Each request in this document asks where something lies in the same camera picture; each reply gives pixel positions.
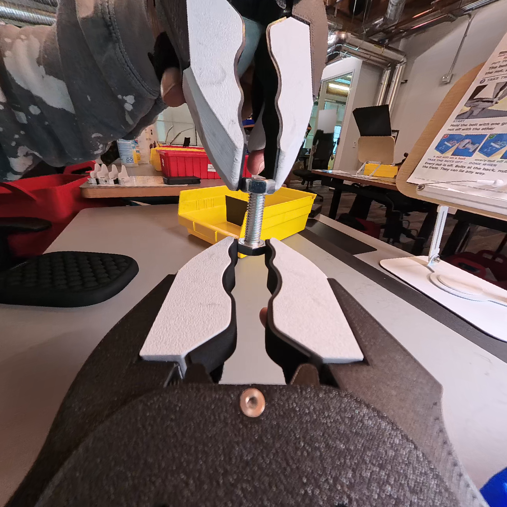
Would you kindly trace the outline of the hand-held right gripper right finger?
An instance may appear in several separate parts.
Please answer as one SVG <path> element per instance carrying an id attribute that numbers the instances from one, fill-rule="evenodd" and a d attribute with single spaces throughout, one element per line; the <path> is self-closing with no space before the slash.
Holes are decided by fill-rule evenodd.
<path id="1" fill-rule="evenodd" d="M 331 280 L 314 263 L 277 239 L 266 242 L 265 347 L 291 380 L 301 364 L 321 373 L 327 364 L 362 362 L 358 345 Z"/>

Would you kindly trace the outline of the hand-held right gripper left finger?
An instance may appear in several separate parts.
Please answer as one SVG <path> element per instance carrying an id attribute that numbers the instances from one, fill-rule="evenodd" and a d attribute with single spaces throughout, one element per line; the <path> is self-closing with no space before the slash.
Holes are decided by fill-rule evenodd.
<path id="1" fill-rule="evenodd" d="M 237 240 L 226 237 L 189 260 L 176 274 L 140 350 L 144 360 L 221 368 L 236 348 L 232 298 Z"/>

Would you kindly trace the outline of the red plastic bin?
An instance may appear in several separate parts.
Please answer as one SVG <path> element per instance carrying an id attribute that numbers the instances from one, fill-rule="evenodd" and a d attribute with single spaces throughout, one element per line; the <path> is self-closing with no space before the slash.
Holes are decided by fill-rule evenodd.
<path id="1" fill-rule="evenodd" d="M 212 162 L 202 147 L 157 147 L 152 149 L 151 163 L 166 178 L 197 177 L 219 180 Z"/>

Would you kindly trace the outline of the black computer monitor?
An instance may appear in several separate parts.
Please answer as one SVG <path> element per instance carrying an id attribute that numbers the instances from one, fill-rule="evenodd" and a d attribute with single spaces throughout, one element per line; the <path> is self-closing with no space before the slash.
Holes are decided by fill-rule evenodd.
<path id="1" fill-rule="evenodd" d="M 391 136 L 388 105 L 357 107 L 352 114 L 360 137 Z"/>

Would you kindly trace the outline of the red plastic tub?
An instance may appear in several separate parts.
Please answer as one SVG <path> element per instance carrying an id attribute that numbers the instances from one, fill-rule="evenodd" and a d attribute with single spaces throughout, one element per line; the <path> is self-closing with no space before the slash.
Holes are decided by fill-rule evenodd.
<path id="1" fill-rule="evenodd" d="M 116 205 L 111 199 L 82 197 L 79 187 L 85 180 L 77 174 L 52 174 L 1 183 L 1 218 L 45 219 L 52 224 L 46 231 L 11 235 L 15 257 L 42 254 L 81 210 Z"/>

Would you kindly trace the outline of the yellow plastic bin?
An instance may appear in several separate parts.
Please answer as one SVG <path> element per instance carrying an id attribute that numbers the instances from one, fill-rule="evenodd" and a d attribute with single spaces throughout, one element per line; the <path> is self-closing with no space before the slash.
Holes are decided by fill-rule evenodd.
<path id="1" fill-rule="evenodd" d="M 315 197 L 287 187 L 266 196 L 261 239 L 283 240 L 304 230 Z M 185 190 L 179 198 L 179 223 L 211 244 L 226 236 L 243 238 L 247 204 L 246 193 L 226 186 Z"/>

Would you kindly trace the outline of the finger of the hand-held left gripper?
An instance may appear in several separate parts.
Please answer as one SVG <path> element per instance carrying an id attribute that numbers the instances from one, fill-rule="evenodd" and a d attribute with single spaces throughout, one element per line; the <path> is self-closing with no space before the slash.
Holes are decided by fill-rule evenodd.
<path id="1" fill-rule="evenodd" d="M 236 191 L 246 151 L 237 73 L 244 22 L 228 1 L 187 1 L 187 29 L 190 66 L 182 78 L 186 102 L 213 167 Z"/>
<path id="2" fill-rule="evenodd" d="M 282 185 L 298 156 L 313 109 L 309 25 L 294 17 L 277 20 L 267 28 L 267 45 L 277 74 L 274 104 L 280 123 L 271 179 Z"/>

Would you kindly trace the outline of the instruction sheet stand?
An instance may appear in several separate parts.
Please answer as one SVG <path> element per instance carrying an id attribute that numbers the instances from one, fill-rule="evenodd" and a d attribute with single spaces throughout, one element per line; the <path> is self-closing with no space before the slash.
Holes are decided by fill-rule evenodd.
<path id="1" fill-rule="evenodd" d="M 397 177 L 406 196 L 438 205 L 427 256 L 380 265 L 506 342 L 506 256 L 482 250 L 441 254 L 449 208 L 506 225 L 506 35 L 488 60 L 456 83 Z"/>

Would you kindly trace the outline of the white plastic bottle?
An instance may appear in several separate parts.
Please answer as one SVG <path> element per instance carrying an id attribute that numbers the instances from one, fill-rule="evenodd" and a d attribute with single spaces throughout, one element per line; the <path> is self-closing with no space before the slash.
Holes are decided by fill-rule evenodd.
<path id="1" fill-rule="evenodd" d="M 137 166 L 140 162 L 140 154 L 138 152 L 138 144 L 136 140 L 118 139 L 117 148 L 121 163 L 125 166 Z"/>

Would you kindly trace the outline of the person's left forearm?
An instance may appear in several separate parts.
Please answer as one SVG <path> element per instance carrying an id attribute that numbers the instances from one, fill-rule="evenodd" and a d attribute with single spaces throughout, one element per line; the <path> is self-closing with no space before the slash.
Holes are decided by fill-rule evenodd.
<path id="1" fill-rule="evenodd" d="M 133 139 L 185 103 L 167 1 L 60 1 L 53 26 L 1 25 L 1 182 Z"/>

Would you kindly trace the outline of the silver hex nut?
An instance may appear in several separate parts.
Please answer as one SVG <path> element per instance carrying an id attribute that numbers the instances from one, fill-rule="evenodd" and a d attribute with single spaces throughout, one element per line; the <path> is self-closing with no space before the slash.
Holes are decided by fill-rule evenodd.
<path id="1" fill-rule="evenodd" d="M 248 243 L 245 238 L 237 241 L 237 252 L 240 256 L 261 256 L 266 252 L 266 243 L 262 239 L 255 243 Z"/>

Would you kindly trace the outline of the silver hex bolt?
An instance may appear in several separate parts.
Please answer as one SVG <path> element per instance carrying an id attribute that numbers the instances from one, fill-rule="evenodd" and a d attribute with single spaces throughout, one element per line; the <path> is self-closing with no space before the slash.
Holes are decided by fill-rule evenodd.
<path id="1" fill-rule="evenodd" d="M 257 176 L 243 178 L 240 190 L 248 194 L 244 238 L 248 243 L 255 243 L 261 240 L 266 196 L 275 193 L 276 182 Z"/>

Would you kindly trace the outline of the black office chair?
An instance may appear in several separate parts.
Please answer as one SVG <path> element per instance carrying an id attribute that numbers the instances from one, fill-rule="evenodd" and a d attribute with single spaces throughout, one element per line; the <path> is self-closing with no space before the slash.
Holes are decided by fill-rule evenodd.
<path id="1" fill-rule="evenodd" d="M 118 254 L 56 251 L 26 259 L 12 254 L 9 236 L 51 228 L 45 219 L 1 218 L 1 304 L 91 306 L 117 295 L 138 274 L 135 259 Z"/>

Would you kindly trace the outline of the row of small white parts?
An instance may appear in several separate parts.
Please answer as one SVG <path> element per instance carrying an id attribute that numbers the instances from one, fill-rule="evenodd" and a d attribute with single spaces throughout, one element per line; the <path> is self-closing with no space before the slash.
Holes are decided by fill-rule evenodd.
<path id="1" fill-rule="evenodd" d="M 117 168 L 115 164 L 112 164 L 108 168 L 105 164 L 95 163 L 86 183 L 92 186 L 133 186 L 135 179 L 128 174 L 125 165 Z"/>

